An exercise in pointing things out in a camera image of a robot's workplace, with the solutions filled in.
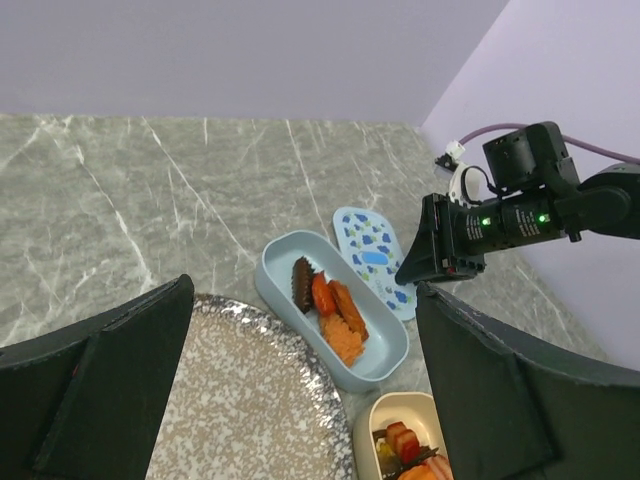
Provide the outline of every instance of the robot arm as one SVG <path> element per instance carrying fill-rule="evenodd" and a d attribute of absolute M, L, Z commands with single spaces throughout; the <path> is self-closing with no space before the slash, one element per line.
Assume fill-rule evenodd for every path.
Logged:
<path fill-rule="evenodd" d="M 580 183 L 558 125 L 533 124 L 483 146 L 496 197 L 468 208 L 423 198 L 416 238 L 396 282 L 459 281 L 485 269 L 484 254 L 580 232 L 640 239 L 640 166 L 615 164 Z"/>

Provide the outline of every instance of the food container lid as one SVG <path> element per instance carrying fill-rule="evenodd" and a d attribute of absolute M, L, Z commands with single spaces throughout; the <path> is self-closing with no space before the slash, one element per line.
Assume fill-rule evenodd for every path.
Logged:
<path fill-rule="evenodd" d="M 370 210 L 342 207 L 333 215 L 333 228 L 340 253 L 367 286 L 398 319 L 413 319 L 416 287 L 395 281 L 404 254 L 389 221 Z"/>
<path fill-rule="evenodd" d="M 638 478 L 640 372 L 558 348 L 427 283 L 416 320 L 456 480 Z"/>

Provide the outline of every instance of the light blue container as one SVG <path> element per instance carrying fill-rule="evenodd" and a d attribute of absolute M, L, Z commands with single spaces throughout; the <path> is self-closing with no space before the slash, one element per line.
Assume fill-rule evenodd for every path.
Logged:
<path fill-rule="evenodd" d="M 315 310 L 304 315 L 293 303 L 291 276 L 294 262 L 305 256 L 316 271 L 324 270 L 351 292 L 364 319 L 369 339 L 365 352 L 349 368 L 320 334 Z M 323 236 L 298 230 L 271 241 L 256 268 L 256 289 L 273 312 L 298 332 L 326 363 L 336 385 L 348 392 L 374 389 L 404 361 L 409 336 L 402 322 L 347 264 Z"/>

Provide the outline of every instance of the marble countertop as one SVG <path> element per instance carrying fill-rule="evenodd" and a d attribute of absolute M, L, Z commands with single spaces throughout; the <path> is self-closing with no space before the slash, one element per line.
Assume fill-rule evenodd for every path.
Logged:
<path fill-rule="evenodd" d="M 389 219 L 408 249 L 423 195 L 444 192 L 409 126 L 355 122 L 0 116 L 0 347 L 50 332 L 182 273 L 198 292 L 266 308 L 253 284 L 266 243 L 329 236 L 345 205 Z M 449 285 L 558 346 L 605 359 L 517 252 Z M 430 391 L 415 321 L 380 391 L 343 394 L 350 421 L 380 394 Z"/>

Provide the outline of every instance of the round plate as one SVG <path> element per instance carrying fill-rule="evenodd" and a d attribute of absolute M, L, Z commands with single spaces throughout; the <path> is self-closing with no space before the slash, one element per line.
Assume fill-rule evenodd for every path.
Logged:
<path fill-rule="evenodd" d="M 297 333 L 196 295 L 148 480 L 353 478 L 342 402 Z"/>

